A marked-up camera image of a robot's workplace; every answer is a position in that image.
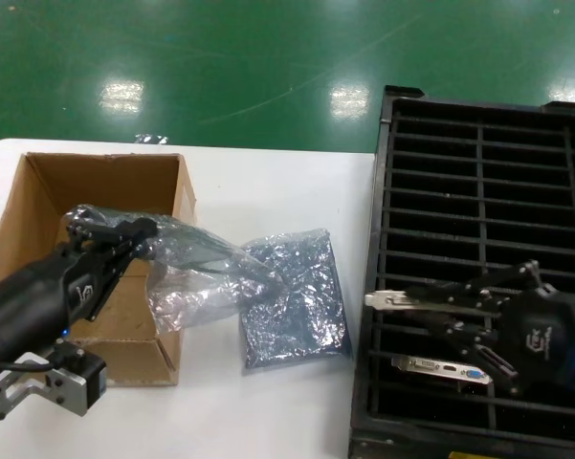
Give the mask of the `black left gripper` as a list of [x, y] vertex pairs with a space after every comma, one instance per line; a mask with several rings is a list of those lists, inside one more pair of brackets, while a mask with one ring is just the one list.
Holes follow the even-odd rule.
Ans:
[[115, 227], [76, 220], [66, 230], [72, 239], [100, 244], [60, 244], [0, 281], [0, 367], [46, 350], [82, 319], [95, 321], [139, 257], [137, 245], [157, 235], [157, 224], [148, 218]]

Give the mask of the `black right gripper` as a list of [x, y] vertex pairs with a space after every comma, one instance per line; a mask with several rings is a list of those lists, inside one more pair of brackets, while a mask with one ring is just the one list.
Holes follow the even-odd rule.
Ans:
[[[575, 387], [575, 294], [554, 288], [523, 291], [512, 299], [492, 294], [493, 287], [513, 281], [540, 287], [539, 262], [527, 260], [464, 282], [412, 286], [405, 294], [416, 309], [437, 312], [423, 314], [433, 336], [512, 395], [543, 383]], [[448, 315], [500, 313], [499, 354], [493, 330]]]

